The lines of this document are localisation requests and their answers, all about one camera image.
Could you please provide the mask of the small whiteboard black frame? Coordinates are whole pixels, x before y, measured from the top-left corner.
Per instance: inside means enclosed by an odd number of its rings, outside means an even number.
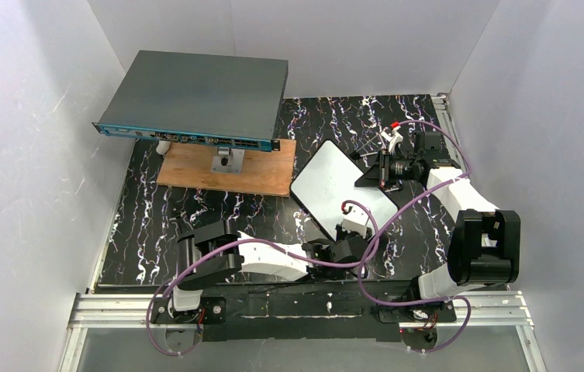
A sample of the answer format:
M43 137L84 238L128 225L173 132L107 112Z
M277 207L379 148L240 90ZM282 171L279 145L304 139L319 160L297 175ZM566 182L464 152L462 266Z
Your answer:
M357 188L363 175L356 163L331 139L325 140L302 168L290 190L293 198L312 217L326 236L335 239L341 223L341 205L346 200L368 208L378 226L383 226L399 210L380 188Z

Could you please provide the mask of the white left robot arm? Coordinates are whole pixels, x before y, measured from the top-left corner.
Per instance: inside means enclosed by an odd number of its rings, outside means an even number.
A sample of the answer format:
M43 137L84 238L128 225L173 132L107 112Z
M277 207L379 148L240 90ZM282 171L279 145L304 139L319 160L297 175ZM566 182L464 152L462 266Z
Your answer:
M200 307L202 293L238 273L262 274L285 281L340 280L352 272L364 256L369 228L337 226L337 239L308 243L263 243L237 229L234 222L220 220L189 232L177 240L176 276L163 293L176 312Z

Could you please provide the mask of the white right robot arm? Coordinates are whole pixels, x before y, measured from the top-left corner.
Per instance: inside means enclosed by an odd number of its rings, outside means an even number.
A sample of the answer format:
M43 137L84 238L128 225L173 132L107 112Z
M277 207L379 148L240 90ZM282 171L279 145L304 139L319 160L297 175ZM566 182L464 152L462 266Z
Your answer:
M357 188L386 188L395 181L418 182L454 220L446 262L412 279L403 301L453 298L463 291L510 284L520 272L519 215L483 198L441 144L440 133L416 131L411 152L379 151L354 183Z

